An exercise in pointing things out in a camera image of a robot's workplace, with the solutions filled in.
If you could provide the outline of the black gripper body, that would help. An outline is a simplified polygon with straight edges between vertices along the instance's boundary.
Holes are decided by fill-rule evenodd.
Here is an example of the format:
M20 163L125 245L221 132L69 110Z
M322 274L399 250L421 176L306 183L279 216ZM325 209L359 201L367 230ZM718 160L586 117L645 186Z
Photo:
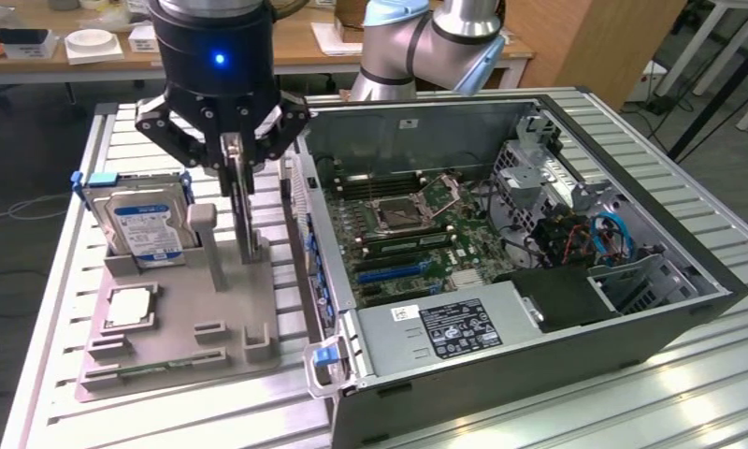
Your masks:
M242 97L278 91L267 2L151 2L163 95L211 101L219 134L242 135Z

